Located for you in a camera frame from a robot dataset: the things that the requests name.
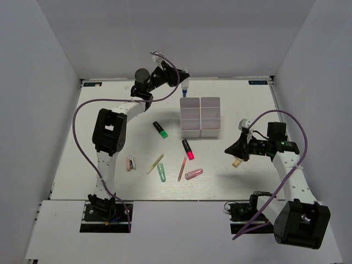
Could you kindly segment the pink black highlighter marker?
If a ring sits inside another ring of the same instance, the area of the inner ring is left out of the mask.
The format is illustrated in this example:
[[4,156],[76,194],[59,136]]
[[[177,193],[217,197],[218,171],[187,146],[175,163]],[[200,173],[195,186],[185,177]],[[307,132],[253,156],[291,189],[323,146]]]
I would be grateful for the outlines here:
[[189,160],[193,160],[195,158],[193,151],[186,139],[182,140],[182,145],[185,150],[186,156]]

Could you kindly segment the green black highlighter marker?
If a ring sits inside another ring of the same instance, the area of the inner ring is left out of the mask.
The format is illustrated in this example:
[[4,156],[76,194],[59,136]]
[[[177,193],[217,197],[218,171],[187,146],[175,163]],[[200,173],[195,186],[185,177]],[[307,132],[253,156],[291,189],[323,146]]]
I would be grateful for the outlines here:
[[167,132],[162,128],[162,126],[158,122],[153,122],[153,126],[163,139],[168,137]]

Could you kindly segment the pink white mini stapler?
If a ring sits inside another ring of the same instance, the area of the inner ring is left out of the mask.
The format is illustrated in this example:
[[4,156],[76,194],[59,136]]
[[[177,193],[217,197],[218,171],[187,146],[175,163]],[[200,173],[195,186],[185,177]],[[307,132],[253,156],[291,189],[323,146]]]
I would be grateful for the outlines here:
[[136,170],[136,163],[132,155],[128,155],[126,158],[126,170],[128,172]]

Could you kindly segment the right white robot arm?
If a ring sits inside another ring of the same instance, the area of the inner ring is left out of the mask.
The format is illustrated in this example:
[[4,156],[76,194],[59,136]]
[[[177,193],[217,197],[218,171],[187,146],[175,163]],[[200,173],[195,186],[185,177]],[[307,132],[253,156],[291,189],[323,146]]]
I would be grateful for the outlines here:
[[277,243],[319,249],[331,217],[327,206],[320,205],[312,194],[303,169],[298,166],[299,149],[288,141],[286,124],[269,122],[264,140],[253,136],[250,121],[239,123],[239,139],[225,150],[234,156],[233,165],[248,161],[252,155],[269,157],[283,183],[284,199],[273,198],[269,205],[256,200],[248,205],[249,215],[273,226]]

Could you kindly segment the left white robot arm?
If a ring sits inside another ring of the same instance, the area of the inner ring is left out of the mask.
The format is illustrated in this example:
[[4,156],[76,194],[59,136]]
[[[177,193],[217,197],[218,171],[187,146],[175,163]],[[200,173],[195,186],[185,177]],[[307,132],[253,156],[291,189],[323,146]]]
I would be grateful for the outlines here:
[[154,89],[163,84],[176,87],[189,76],[186,70],[175,70],[164,61],[152,73],[145,68],[138,69],[130,95],[132,99],[142,101],[126,102],[117,108],[99,111],[92,135],[98,174],[96,189],[88,195],[88,200],[103,219],[111,219],[116,214],[114,176],[118,154],[125,145],[127,123],[150,108]]

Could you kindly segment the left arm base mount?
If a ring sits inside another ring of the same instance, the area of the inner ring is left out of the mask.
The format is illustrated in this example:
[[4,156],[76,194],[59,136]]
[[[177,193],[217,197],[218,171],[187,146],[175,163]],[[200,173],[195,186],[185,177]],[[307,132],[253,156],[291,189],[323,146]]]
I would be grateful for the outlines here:
[[130,233],[128,215],[132,221],[133,204],[128,203],[127,210],[121,203],[115,205],[112,213],[103,212],[94,208],[92,204],[84,206],[80,233]]

